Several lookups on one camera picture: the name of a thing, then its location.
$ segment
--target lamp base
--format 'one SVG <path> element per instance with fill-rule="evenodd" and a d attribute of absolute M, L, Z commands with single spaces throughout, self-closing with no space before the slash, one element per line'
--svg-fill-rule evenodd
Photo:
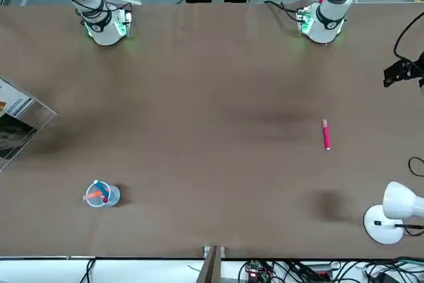
<path fill-rule="evenodd" d="M 375 225 L 375 221 L 380 221 L 382 225 Z M 402 239 L 403 228 L 394 227 L 401 224 L 402 220 L 388 219 L 384 215 L 383 205 L 373 205 L 364 214 L 365 231 L 371 239 L 382 245 L 392 245 Z"/>

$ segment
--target black bracket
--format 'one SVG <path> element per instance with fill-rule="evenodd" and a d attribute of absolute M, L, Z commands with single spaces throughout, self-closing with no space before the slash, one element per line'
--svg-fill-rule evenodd
<path fill-rule="evenodd" d="M 410 63 L 405 60 L 399 60 L 392 66 L 384 70 L 384 87 L 389 87 L 392 84 L 411 80 L 415 78 L 421 78 L 419 80 L 419 87 L 424 86 L 424 52 L 421 53 L 419 59 Z"/>

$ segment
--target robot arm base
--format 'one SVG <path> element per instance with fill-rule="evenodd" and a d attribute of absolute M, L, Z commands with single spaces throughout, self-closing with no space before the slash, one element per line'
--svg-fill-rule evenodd
<path fill-rule="evenodd" d="M 116 9 L 115 6 L 108 6 L 110 10 Z M 129 36 L 131 26 L 131 13 L 124 9 L 114 10 L 110 12 L 110 20 L 105 25 L 100 26 L 96 22 L 85 20 L 84 25 L 87 28 L 88 35 L 93 38 L 94 42 L 101 46 L 111 46 L 120 39 Z"/>
<path fill-rule="evenodd" d="M 303 8 L 297 14 L 297 19 L 303 22 L 297 23 L 297 26 L 301 33 L 310 38 L 313 42 L 326 44 L 332 42 L 336 36 L 341 32 L 344 17 L 337 20 L 331 20 L 321 17 L 322 15 L 319 10 L 319 4 L 313 3 L 312 5 Z"/>

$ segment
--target pink marker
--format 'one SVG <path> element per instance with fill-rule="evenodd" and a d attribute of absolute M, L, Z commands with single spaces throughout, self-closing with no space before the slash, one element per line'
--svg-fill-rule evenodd
<path fill-rule="evenodd" d="M 330 140 L 330 133 L 329 133 L 329 128 L 328 128 L 326 119 L 323 119 L 323 130 L 324 130 L 324 146 L 325 146 L 325 149 L 330 150 L 331 149 L 331 140 Z"/>

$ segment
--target table surface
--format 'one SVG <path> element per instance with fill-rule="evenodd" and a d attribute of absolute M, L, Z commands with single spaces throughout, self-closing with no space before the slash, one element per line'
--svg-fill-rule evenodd
<path fill-rule="evenodd" d="M 110 48 L 71 7 L 0 8 L 2 75 L 58 112 L 2 173 L 0 255 L 420 255 L 421 239 L 375 243 L 362 217 L 392 180 L 424 194 L 407 169 L 424 97 L 382 85 L 422 8 L 354 5 L 320 46 L 266 5 L 136 6 L 133 38 Z M 423 27 L 399 48 L 412 60 Z M 94 179 L 119 206 L 81 199 Z"/>

